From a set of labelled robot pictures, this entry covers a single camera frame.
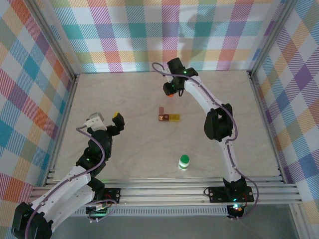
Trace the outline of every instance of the purple cable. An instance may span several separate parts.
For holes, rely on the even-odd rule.
[[[158,72],[158,73],[160,73],[160,74],[162,74],[162,75],[165,75],[165,76],[173,76],[173,77],[184,77],[184,78],[188,78],[189,80],[191,80],[192,82],[194,82],[195,84],[197,84],[197,85],[205,92],[205,94],[207,94],[207,96],[213,101],[214,104],[216,104],[218,107],[220,107],[221,109],[223,109],[223,110],[228,114],[228,116],[230,117],[231,121],[233,122],[233,125],[234,125],[234,128],[235,128],[235,136],[234,136],[233,138],[231,138],[231,139],[226,140],[227,152],[228,152],[228,155],[229,155],[230,162],[231,162],[233,168],[236,170],[236,172],[237,172],[240,176],[244,177],[244,178],[247,179],[249,182],[251,182],[252,184],[254,184],[254,186],[255,186],[255,188],[256,188],[256,191],[257,191],[257,196],[256,196],[255,203],[254,203],[254,205],[253,205],[253,208],[252,208],[250,211],[248,211],[245,215],[243,215],[241,218],[246,217],[246,216],[249,215],[249,214],[256,208],[256,206],[257,206],[257,203],[258,203],[258,200],[259,200],[259,189],[258,189],[258,187],[257,187],[257,184],[256,184],[253,180],[251,180],[250,178],[248,178],[247,176],[245,176],[244,174],[242,174],[242,173],[236,168],[236,165],[235,165],[235,163],[234,163],[234,160],[233,160],[233,158],[232,158],[232,156],[231,156],[230,147],[229,147],[229,144],[228,144],[228,143],[229,143],[229,142],[232,142],[232,141],[235,141],[235,140],[237,139],[237,137],[238,137],[238,127],[237,127],[237,124],[236,124],[235,119],[233,118],[233,116],[231,115],[231,113],[230,113],[224,106],[222,106],[222,105],[220,105],[219,103],[216,102],[216,100],[214,99],[214,97],[213,97],[198,81],[196,81],[195,79],[191,78],[190,76],[179,75],[179,74],[169,74],[169,73],[160,71],[160,70],[158,70],[158,69],[155,68],[155,65],[159,65],[159,66],[162,67],[163,70],[165,70],[164,66],[163,66],[162,64],[158,63],[158,62],[153,62],[153,63],[152,63],[153,69],[154,69],[156,72]]]
[[[115,209],[116,209],[116,207],[117,207],[117,202],[116,202],[115,200],[113,200],[113,199],[104,199],[104,200],[100,200],[100,201],[92,201],[92,202],[87,203],[85,206],[88,206],[88,204],[91,204],[91,203],[103,203],[103,202],[112,202],[112,203],[114,203],[114,204],[115,204],[114,209],[113,209],[112,211],[110,211],[107,215],[105,215],[105,216],[103,216],[103,217],[101,217],[100,219],[97,219],[97,220],[93,220],[93,219],[91,218],[91,214],[92,214],[93,212],[90,212],[90,213],[89,213],[90,222],[97,222],[97,223],[98,223],[99,221],[101,221],[101,220],[107,218],[110,214],[114,213],[114,211],[115,211]]]
[[[80,132],[81,134],[83,134],[83,135],[87,136],[88,138],[90,138],[90,140],[92,140],[93,142],[95,142],[95,143],[98,145],[98,147],[100,148],[100,150],[101,150],[101,152],[102,152],[102,159],[101,159],[101,161],[100,161],[96,166],[94,166],[93,168],[90,168],[89,170],[86,170],[85,172],[82,172],[82,173],[79,173],[79,174],[77,174],[77,175],[74,175],[74,176],[70,177],[70,179],[64,180],[61,184],[59,184],[56,188],[54,188],[48,195],[46,195],[46,197],[43,199],[43,201],[42,201],[41,203],[44,203],[44,204],[45,204],[45,202],[49,199],[49,197],[51,197],[51,195],[52,195],[54,192],[56,192],[59,188],[61,188],[61,187],[62,187],[64,184],[66,184],[67,182],[69,182],[69,181],[71,181],[71,180],[73,180],[73,179],[75,179],[75,178],[77,178],[77,177],[80,177],[80,176],[82,176],[82,175],[84,175],[84,174],[87,174],[87,173],[93,171],[94,169],[98,168],[98,167],[103,163],[104,158],[105,158],[104,149],[103,149],[103,147],[101,146],[101,144],[100,144],[95,138],[93,138],[91,135],[89,135],[89,134],[87,134],[86,132],[83,132],[83,131],[81,130],[81,129],[85,128],[85,127],[86,127],[86,126],[78,127],[78,128],[76,128],[76,130],[77,130],[78,132]],[[37,211],[40,209],[41,206],[42,206],[42,205],[39,204],[39,205],[34,209],[33,213],[32,213],[31,216],[30,216],[30,219],[29,219],[28,223],[26,224],[25,235],[24,235],[24,238],[25,238],[25,239],[28,239],[31,221],[32,221],[32,219],[34,218],[35,214],[37,213]]]

